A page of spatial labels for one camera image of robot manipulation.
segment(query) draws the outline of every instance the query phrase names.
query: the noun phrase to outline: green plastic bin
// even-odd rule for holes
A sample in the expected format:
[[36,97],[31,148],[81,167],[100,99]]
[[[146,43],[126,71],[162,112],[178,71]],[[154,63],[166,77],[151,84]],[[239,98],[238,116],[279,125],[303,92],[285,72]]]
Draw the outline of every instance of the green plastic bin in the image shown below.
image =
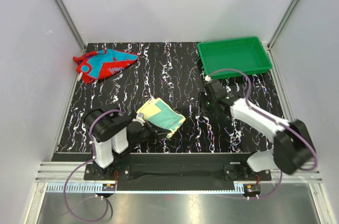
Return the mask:
[[[198,44],[199,54],[206,75],[218,69],[238,69],[246,75],[265,73],[272,68],[258,37],[249,37]],[[222,79],[240,76],[233,71],[224,71],[212,76]]]

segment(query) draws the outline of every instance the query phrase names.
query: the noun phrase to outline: white wall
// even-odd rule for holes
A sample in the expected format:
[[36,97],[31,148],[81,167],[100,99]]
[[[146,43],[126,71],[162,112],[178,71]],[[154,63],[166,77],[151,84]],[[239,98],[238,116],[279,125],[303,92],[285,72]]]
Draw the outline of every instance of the white wall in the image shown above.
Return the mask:
[[339,220],[339,0],[301,0],[273,47],[295,117],[303,120]]
[[1,223],[22,223],[80,54],[53,0],[0,0]]
[[85,42],[268,42],[291,0],[63,0]]

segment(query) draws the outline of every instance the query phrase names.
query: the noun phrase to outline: cloth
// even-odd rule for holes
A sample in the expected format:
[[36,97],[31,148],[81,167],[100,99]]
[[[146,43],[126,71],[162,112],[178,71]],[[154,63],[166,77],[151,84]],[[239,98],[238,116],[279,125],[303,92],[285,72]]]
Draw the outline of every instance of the cloth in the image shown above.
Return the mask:
[[82,79],[88,84],[118,73],[133,64],[138,58],[139,55],[136,53],[105,49],[73,57],[73,61],[78,64],[76,71],[79,74],[83,73]]
[[182,114],[173,111],[161,98],[149,99],[137,113],[143,113],[144,120],[155,126],[170,130],[171,133],[167,134],[167,138],[170,138],[186,120]]

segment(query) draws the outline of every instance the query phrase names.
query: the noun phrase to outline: metallic floor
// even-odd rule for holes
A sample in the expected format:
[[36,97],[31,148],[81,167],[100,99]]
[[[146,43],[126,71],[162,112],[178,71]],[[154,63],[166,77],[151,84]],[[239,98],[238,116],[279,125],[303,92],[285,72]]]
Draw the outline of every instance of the metallic floor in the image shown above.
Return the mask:
[[[262,194],[273,189],[262,185]],[[70,207],[90,194],[67,195]],[[111,212],[99,223],[134,224],[293,224],[320,223],[307,184],[282,184],[276,194],[262,200],[247,201],[240,195],[181,195],[181,194],[115,194],[109,198]],[[77,206],[74,212],[82,218],[96,219],[105,209],[105,203],[91,199]],[[46,193],[38,223],[84,223],[66,212],[61,193]]]

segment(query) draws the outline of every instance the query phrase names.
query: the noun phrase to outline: black marble tabletop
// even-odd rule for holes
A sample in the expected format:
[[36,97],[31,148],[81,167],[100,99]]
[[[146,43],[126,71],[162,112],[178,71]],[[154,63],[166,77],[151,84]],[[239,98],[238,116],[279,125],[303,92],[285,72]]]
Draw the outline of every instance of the black marble tabletop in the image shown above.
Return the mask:
[[[140,54],[139,60],[114,76],[86,85],[77,83],[57,152],[90,152],[89,137],[81,117],[85,110],[118,103],[131,118],[151,96],[162,98],[186,121],[171,139],[142,144],[136,153],[227,153],[271,149],[272,144],[247,124],[226,115],[198,115],[198,95],[203,90],[203,68],[197,43],[90,43],[87,52],[105,48]],[[252,75],[251,101],[282,117],[270,72]],[[245,94],[242,77],[222,80],[228,91]]]

